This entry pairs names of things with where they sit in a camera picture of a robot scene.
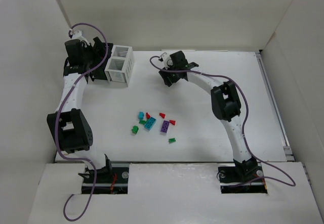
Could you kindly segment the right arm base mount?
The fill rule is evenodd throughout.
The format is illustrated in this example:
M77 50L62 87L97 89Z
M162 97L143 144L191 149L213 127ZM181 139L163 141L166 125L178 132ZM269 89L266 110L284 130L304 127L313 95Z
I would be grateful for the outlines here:
M261 164L246 176L240 176L235 165L221 164L216 175L220 182L222 194L267 194L267 187L264 179L248 181L263 176Z

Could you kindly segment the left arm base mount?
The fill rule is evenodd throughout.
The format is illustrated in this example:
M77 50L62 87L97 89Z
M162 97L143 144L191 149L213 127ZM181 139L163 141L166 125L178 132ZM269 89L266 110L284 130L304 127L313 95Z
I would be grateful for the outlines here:
M126 163L112 163L111 165L110 172L98 171L93 194L118 195L128 193L130 165ZM94 171L86 167L84 173L78 175L83 178L82 194L90 194L93 186Z

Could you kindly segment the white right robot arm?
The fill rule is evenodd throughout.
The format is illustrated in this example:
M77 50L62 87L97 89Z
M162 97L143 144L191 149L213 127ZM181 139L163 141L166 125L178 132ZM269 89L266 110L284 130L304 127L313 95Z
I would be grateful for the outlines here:
M217 80L216 76L198 70L198 64L189 63L182 51L172 54L166 52L158 56L164 67L159 70L166 86L170 87L180 79L191 82L211 97L214 116L223 124L229 138L234 167L230 173L223 172L225 183L247 182L256 176L259 166L257 159L249 150L241 120L241 102L236 84L225 76L225 81Z

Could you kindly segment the teal lego brick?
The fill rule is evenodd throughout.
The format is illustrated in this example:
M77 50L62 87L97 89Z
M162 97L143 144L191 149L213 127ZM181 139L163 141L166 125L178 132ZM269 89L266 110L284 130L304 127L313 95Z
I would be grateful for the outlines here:
M147 129L147 130L151 130L155 123L156 123L156 119L154 117L150 117L146 121L146 123L144 125L144 128Z

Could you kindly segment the green lego block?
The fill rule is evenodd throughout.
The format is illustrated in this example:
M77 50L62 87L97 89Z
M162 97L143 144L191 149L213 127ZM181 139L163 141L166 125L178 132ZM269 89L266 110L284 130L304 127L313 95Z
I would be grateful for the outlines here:
M139 127L137 126L137 125L134 125L133 127L132 127L132 130L131 130L131 132L132 132L132 134L137 134L138 133L138 130L139 130Z

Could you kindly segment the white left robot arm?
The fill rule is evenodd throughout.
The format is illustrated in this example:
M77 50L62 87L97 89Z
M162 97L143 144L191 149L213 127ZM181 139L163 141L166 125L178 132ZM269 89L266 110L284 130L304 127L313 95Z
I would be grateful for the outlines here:
M91 179L94 174L112 175L112 167L106 155L97 157L92 146L94 137L81 104L88 80L107 80L104 66L111 56L113 44L102 42L98 37L90 44L79 36L65 42L67 58L63 68L64 88L55 113L47 116L47 124L58 153L79 153L80 158L88 158L84 178Z

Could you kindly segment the small teal lego piece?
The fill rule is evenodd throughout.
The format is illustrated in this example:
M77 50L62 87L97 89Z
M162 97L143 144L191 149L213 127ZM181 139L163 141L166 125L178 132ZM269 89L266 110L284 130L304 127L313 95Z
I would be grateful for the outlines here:
M138 119L139 120L143 120L144 119L144 113L143 112L139 112L139 114L138 114Z

